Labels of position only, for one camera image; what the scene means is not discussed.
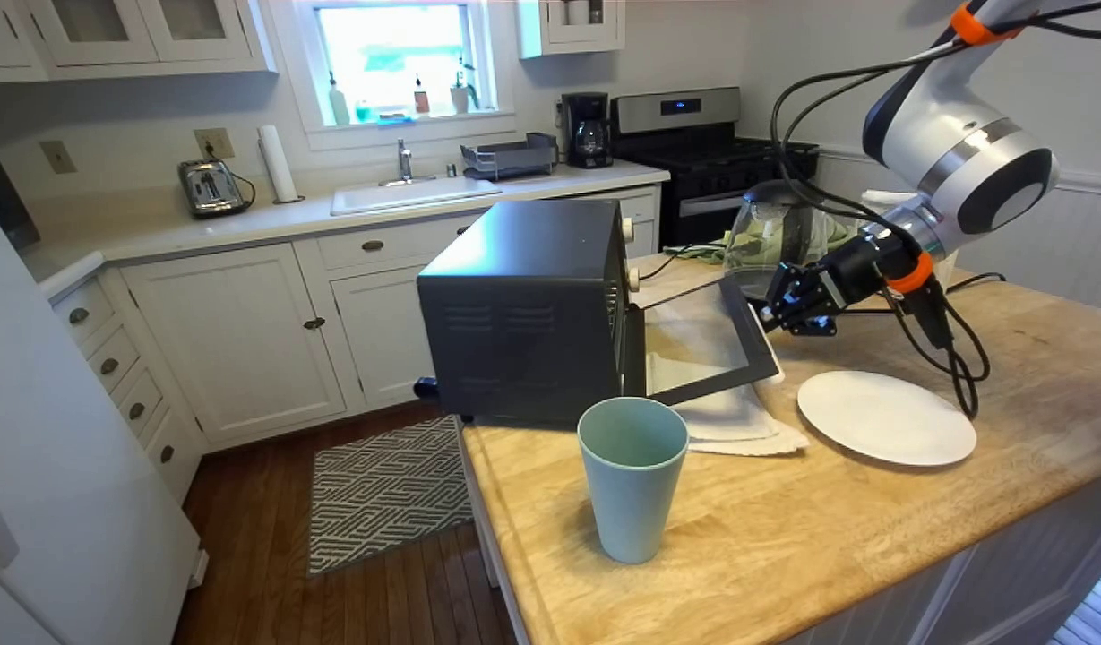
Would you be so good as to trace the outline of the white lower kitchen cabinets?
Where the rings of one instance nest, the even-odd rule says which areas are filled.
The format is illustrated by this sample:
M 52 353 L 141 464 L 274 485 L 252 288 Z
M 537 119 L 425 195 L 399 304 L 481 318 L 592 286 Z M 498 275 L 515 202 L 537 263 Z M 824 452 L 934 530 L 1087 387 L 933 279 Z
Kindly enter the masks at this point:
M 201 456 L 412 400 L 433 372 L 415 281 L 486 212 L 371 220 L 108 265 L 45 286 L 178 501 Z

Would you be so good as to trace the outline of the paper towel roll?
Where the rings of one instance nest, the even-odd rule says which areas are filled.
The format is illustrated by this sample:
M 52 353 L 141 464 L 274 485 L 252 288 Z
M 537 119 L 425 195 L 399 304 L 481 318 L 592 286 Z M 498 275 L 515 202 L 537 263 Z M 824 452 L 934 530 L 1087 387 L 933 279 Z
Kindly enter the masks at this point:
M 258 144 L 268 168 L 272 192 L 274 192 L 274 203 L 303 201 L 305 197 L 297 192 L 295 179 L 288 170 L 287 155 L 285 155 L 284 147 L 281 146 L 277 128 L 271 124 L 259 125 Z

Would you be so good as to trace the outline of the white plant pot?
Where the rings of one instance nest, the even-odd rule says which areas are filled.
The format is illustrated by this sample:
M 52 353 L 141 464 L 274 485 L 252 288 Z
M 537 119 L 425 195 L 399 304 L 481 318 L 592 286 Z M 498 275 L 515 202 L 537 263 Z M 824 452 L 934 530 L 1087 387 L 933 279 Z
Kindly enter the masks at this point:
M 453 86 L 449 87 L 453 109 L 455 109 L 456 114 L 468 114 L 480 108 L 479 92 L 477 92 L 477 87 L 471 81 L 471 77 L 475 72 L 476 68 L 473 64 L 465 62 L 464 57 L 459 58 L 455 81 L 453 81 Z

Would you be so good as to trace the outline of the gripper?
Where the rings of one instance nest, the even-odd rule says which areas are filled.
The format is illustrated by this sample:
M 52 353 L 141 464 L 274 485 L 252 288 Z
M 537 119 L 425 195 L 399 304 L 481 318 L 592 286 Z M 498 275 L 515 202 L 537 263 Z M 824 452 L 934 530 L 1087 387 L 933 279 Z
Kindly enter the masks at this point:
M 780 262 L 776 299 L 760 310 L 768 334 L 833 336 L 839 311 L 889 289 L 885 274 L 902 266 L 902 242 L 894 236 L 855 236 L 817 262 Z

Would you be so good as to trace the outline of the patterned grey rug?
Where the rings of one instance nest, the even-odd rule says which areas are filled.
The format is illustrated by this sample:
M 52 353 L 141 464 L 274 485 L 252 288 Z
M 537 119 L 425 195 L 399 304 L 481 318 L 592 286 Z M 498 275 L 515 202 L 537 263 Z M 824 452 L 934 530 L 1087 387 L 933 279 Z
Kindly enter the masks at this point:
M 459 431 L 437 417 L 315 453 L 308 576 L 471 521 Z

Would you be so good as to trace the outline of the light green plastic cup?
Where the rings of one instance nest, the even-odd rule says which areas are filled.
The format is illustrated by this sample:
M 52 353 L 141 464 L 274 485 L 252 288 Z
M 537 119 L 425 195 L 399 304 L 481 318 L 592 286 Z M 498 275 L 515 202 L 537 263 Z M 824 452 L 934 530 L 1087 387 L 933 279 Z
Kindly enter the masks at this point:
M 655 400 L 618 397 L 591 405 L 576 425 L 600 545 L 620 564 L 659 551 L 690 436 Z

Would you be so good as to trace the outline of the row of white wall cabinets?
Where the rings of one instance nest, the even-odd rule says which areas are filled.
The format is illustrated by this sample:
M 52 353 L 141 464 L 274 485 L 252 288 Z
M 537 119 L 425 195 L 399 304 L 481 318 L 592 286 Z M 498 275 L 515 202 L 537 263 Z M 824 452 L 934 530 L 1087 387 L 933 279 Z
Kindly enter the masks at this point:
M 0 84 L 272 73 L 261 0 L 0 0 Z

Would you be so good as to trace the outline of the grey dish rack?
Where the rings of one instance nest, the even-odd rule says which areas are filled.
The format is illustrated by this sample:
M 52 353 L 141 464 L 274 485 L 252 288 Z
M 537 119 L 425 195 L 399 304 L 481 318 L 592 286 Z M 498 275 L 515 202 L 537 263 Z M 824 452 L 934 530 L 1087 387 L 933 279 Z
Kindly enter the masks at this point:
M 460 145 L 464 176 L 476 181 L 511 181 L 550 175 L 558 163 L 557 139 L 530 132 L 521 142 Z

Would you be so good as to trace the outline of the white refrigerator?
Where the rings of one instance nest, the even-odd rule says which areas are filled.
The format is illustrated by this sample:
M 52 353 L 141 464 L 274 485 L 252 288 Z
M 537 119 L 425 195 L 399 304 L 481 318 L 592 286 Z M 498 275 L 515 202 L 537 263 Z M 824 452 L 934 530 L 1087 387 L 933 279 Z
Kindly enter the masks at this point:
M 0 228 L 0 645 L 170 645 L 198 553 Z

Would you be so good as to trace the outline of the window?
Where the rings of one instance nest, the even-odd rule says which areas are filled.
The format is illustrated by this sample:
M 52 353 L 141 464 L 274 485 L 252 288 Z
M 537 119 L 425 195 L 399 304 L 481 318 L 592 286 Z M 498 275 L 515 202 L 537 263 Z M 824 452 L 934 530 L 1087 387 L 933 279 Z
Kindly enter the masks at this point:
M 407 142 L 464 142 L 517 131 L 512 4 L 492 0 L 266 0 L 284 72 L 312 151 Z M 480 108 L 453 109 L 459 58 L 475 65 Z M 334 125 L 329 72 L 352 123 Z M 416 76 L 430 116 L 412 103 Z

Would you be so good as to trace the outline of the black and steel stove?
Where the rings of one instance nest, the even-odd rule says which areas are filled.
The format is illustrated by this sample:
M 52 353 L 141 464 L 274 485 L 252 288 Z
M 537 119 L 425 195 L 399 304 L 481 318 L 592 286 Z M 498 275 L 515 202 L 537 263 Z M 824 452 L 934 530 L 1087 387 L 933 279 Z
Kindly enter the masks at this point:
M 669 173 L 659 189 L 658 248 L 718 240 L 748 189 L 780 179 L 768 139 L 737 135 L 740 117 L 737 86 L 612 99 L 615 158 Z

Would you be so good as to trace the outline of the white sink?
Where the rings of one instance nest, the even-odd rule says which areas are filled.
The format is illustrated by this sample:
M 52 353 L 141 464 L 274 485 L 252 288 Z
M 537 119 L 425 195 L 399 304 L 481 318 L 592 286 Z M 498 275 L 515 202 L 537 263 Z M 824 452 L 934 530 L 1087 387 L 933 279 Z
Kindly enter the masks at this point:
M 331 216 L 344 217 L 418 207 L 430 203 L 451 203 L 500 194 L 492 181 L 456 178 L 418 178 L 393 181 L 385 186 L 357 186 L 334 193 Z

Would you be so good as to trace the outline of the black coffee maker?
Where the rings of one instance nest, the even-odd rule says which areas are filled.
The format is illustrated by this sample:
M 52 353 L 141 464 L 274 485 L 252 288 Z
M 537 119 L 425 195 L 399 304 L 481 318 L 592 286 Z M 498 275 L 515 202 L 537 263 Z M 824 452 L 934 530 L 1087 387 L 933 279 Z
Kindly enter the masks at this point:
M 563 160 L 573 168 L 610 167 L 613 151 L 610 135 L 610 97 L 604 91 L 575 91 L 562 95 Z

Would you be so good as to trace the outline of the white cloth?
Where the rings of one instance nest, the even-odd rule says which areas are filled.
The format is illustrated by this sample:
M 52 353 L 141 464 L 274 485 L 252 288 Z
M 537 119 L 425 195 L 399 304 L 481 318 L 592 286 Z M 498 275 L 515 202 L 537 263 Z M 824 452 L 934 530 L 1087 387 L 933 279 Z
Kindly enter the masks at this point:
M 756 384 L 780 384 L 783 379 L 762 380 L 672 407 L 688 427 L 690 449 L 750 457 L 788 456 L 807 449 L 811 442 L 804 433 L 777 420 L 759 400 Z

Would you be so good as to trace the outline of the toaster oven door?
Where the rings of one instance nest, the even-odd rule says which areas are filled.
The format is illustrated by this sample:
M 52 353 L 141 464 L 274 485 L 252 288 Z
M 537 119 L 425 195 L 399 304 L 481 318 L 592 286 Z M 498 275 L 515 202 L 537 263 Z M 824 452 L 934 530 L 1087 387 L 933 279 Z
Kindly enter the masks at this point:
M 759 315 L 731 278 L 632 305 L 628 332 L 626 396 L 676 407 L 782 375 Z

